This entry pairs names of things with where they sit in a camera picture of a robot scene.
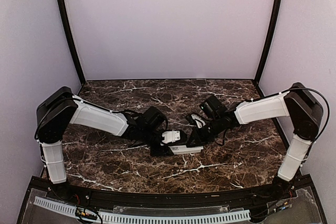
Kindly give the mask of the white remote control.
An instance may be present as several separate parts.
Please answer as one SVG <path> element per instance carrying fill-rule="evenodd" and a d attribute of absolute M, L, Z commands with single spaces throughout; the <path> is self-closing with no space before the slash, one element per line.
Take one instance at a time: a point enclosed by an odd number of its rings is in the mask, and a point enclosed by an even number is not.
<path fill-rule="evenodd" d="M 194 154 L 200 153 L 203 150 L 203 146 L 187 147 L 186 145 L 170 146 L 174 155 Z"/>

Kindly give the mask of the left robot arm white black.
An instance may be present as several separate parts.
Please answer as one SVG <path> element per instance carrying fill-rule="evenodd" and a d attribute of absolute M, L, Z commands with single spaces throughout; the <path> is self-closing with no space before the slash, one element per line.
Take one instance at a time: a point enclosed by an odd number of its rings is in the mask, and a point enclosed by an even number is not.
<path fill-rule="evenodd" d="M 167 119 L 155 107 L 144 113 L 132 110 L 113 111 L 90 103 L 74 95 L 69 87 L 62 87 L 37 108 L 35 140 L 42 147 L 45 164 L 53 191 L 63 201 L 74 197 L 74 189 L 66 183 L 61 141 L 69 124 L 78 124 L 111 133 L 132 141 L 143 141 L 150 147 L 152 156 L 171 153 L 163 143 L 163 130 Z"/>

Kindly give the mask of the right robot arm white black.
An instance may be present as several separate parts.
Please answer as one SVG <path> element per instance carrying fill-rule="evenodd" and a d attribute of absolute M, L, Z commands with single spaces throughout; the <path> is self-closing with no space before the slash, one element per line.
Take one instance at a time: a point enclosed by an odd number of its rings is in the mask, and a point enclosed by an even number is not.
<path fill-rule="evenodd" d="M 215 140 L 227 130 L 251 122 L 288 117 L 293 125 L 292 140 L 287 153 L 277 172 L 277 180 L 268 188 L 268 195 L 273 200 L 280 199 L 288 191 L 287 182 L 291 181 L 300 166 L 306 161 L 313 143 L 326 129 L 327 122 L 322 122 L 323 106 L 314 97 L 318 91 L 296 82 L 289 89 L 262 98 L 248 99 L 233 105 L 224 106 L 212 95 L 200 104 L 205 118 L 197 113 L 189 114 L 186 119 L 194 124 L 187 147 L 203 146 Z"/>

